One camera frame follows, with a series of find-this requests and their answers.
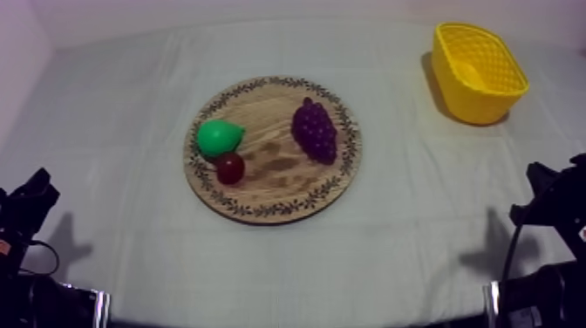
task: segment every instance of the white tablecloth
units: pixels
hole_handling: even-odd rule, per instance
[[[161,31],[58,52],[0,153],[12,190],[46,167],[62,193],[38,238],[57,279],[113,294],[113,315],[193,327],[380,327],[482,311],[498,278],[525,167],[584,151],[586,59],[508,38],[531,91],[504,122],[439,110],[425,70],[433,27],[291,20]],[[349,189],[276,228],[219,217],[189,188],[192,118],[256,76],[312,79],[362,129]],[[571,258],[551,229],[525,229],[514,273]],[[51,266],[31,251],[27,265]]]

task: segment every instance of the wooden plate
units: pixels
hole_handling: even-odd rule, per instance
[[[337,133],[337,159],[331,166],[311,161],[290,132],[304,97],[321,102]],[[246,129],[236,150],[246,163],[244,178],[222,185],[214,166],[194,142],[201,123],[222,119]],[[189,185],[213,210],[256,225],[298,221],[334,202],[348,188],[362,154],[358,124],[340,98],[307,79],[264,77],[232,85],[197,114],[183,148]]]

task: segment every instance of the plastic basket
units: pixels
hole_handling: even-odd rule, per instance
[[[499,121],[529,89],[501,38],[471,24],[436,27],[432,66],[448,110],[472,124]]]

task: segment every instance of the plastic fruit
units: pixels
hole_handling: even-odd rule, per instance
[[[237,153],[225,153],[214,159],[215,173],[218,181],[231,185],[244,176],[244,160]]]
[[[197,132],[197,146],[207,157],[233,152],[244,134],[244,128],[225,120],[209,120]]]
[[[312,160],[325,165],[331,165],[336,160],[337,131],[322,104],[305,98],[293,115],[291,133]]]

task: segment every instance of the purple grapes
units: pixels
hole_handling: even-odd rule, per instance
[[[325,165],[331,165],[336,160],[337,131],[322,104],[306,97],[293,115],[291,133],[312,160]]]

